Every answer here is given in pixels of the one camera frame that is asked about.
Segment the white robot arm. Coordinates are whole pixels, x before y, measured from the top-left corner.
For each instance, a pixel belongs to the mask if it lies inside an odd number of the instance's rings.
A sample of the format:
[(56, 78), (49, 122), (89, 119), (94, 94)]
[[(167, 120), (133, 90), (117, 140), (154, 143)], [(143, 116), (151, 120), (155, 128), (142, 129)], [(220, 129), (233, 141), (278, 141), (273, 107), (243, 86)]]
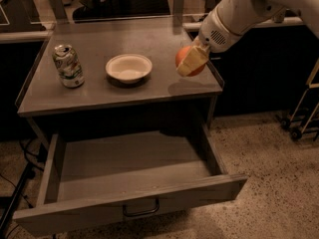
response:
[(177, 52), (176, 71), (183, 77), (199, 74), (210, 52), (227, 51), (252, 27), (284, 9), (319, 37), (319, 0), (221, 0), (201, 23), (192, 44)]

